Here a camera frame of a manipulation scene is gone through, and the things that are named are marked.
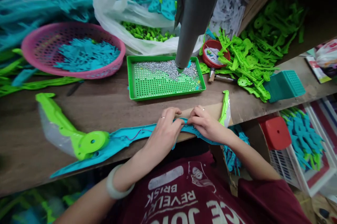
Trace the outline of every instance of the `person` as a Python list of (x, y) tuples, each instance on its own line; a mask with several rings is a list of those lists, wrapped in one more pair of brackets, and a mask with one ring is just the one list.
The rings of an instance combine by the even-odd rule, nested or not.
[[(212, 168), (209, 151), (152, 171), (171, 151), (184, 126), (182, 119), (174, 120), (176, 114), (181, 114), (179, 108), (165, 109), (144, 147), (115, 167), (55, 223), (310, 223), (274, 168), (202, 106), (192, 110), (187, 124), (230, 147), (253, 180), (239, 179), (238, 197), (233, 196)], [(118, 220), (107, 222), (110, 209), (123, 197)]]

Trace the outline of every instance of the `wooden workbench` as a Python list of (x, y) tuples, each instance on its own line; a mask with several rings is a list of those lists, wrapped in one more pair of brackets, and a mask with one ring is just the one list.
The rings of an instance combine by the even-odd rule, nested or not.
[[(112, 77), (85, 81), (70, 97), (66, 97), (66, 93), (71, 85), (49, 87), (42, 91), (56, 93), (57, 104), (74, 126), (83, 132), (113, 132), (121, 127), (156, 123), (161, 111), (170, 106), (186, 110), (199, 104), (222, 103), (222, 90), (226, 89), (230, 91), (234, 124), (337, 92), (337, 86), (332, 81), (318, 83), (303, 57), (293, 58), (280, 67), (282, 70), (296, 70), (306, 89), (305, 95), (265, 104), (239, 86), (215, 81), (211, 85), (207, 83), (207, 90), (200, 94), (137, 103), (129, 99), (126, 64)], [(35, 101), (37, 93), (39, 91), (21, 91), (0, 100), (0, 197), (50, 182), (52, 173), (76, 161), (45, 139)], [(132, 143), (101, 165), (129, 158), (144, 144), (145, 140)]]

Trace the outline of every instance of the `red stool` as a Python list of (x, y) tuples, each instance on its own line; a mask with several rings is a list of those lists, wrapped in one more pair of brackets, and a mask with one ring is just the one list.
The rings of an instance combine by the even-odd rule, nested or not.
[(282, 150), (291, 144), (288, 127), (281, 116), (266, 115), (258, 121), (270, 150)]

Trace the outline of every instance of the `maroon t-shirt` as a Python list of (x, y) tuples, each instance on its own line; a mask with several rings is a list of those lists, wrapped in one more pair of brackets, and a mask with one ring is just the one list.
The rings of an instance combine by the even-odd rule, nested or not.
[(136, 183), (119, 223), (310, 223), (285, 181), (240, 179), (235, 197), (212, 162), (207, 152), (151, 172)]

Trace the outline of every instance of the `teal basket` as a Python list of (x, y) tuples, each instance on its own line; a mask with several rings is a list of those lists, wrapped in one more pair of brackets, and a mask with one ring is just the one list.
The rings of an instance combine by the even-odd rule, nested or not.
[(136, 66), (138, 62), (162, 62), (171, 61), (175, 57), (167, 56), (127, 56), (127, 73), (129, 79), (130, 99), (142, 101), (148, 99), (165, 98), (171, 96), (199, 93), (206, 90), (205, 81), (201, 73), (197, 57), (191, 57), (195, 62), (200, 89), (196, 90), (196, 83), (191, 82), (191, 78), (182, 73), (179, 81), (168, 78), (165, 72), (152, 73), (145, 68)]
[(270, 77), (264, 87), (270, 92), (269, 103), (305, 94), (305, 89), (295, 71), (281, 71)]

